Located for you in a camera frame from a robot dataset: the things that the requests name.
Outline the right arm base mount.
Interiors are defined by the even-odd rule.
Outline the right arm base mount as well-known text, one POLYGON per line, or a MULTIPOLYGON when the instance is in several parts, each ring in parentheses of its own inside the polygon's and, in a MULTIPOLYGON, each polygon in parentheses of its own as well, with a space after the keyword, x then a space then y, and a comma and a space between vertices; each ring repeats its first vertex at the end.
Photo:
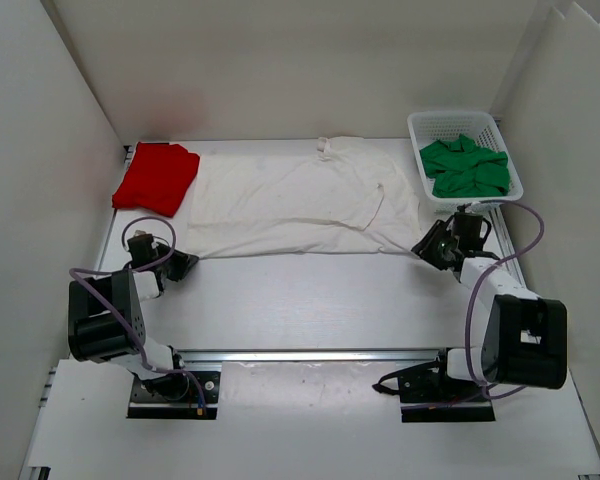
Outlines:
POLYGON ((372 389, 397 396, 403 423, 483 423, 496 420, 492 403, 478 385, 451 378, 449 349, 434 360, 383 375, 372 389))

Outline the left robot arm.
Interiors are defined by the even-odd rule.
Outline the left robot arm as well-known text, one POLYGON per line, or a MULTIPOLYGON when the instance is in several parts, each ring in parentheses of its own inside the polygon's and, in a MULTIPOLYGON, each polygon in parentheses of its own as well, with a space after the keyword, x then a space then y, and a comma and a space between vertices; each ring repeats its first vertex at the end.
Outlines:
POLYGON ((141 303, 160 297, 167 282, 184 280, 199 257, 150 233, 126 240, 130 262, 110 273, 71 273, 68 345, 78 361, 114 363, 141 382, 155 382, 168 400, 186 395, 190 377, 181 355, 149 337, 141 303))

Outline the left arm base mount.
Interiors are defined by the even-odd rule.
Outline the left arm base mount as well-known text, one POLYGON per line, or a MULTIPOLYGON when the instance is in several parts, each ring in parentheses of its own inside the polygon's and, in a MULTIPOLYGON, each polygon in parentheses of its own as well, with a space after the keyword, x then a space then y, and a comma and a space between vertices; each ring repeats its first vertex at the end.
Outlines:
POLYGON ((130 389, 127 417, 150 420, 215 420, 221 387, 221 365, 188 363, 204 394, 199 405, 199 391, 189 377, 169 375, 151 381, 134 377, 130 389))

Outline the red t-shirt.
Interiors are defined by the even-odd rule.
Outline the red t-shirt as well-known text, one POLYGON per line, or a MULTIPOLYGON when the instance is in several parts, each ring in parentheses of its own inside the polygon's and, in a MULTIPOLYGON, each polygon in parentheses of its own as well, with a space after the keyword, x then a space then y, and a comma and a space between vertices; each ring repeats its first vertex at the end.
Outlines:
POLYGON ((173 218, 195 180, 201 157, 180 144, 136 145, 131 164, 112 195, 114 209, 145 209, 173 218))

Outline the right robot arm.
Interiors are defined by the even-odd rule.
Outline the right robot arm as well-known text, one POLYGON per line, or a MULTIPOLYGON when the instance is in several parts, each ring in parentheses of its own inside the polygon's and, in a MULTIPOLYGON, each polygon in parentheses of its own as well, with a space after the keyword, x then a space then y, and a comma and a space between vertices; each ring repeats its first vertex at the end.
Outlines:
POLYGON ((465 345, 444 354, 445 365, 429 375, 429 387, 450 400, 471 381, 562 388, 567 377, 567 309, 532 292, 505 268, 507 257, 484 251, 491 223, 457 211, 437 220, 412 248, 419 259, 449 271, 471 290, 465 345))

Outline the white t-shirt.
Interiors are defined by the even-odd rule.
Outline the white t-shirt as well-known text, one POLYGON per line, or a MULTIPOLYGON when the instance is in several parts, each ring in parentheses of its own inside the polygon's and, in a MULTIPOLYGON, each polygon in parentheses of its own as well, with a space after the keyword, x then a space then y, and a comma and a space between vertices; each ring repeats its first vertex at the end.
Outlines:
POLYGON ((184 245, 206 259, 404 254, 420 235, 419 199, 396 159, 335 137, 310 154, 203 156, 184 245))

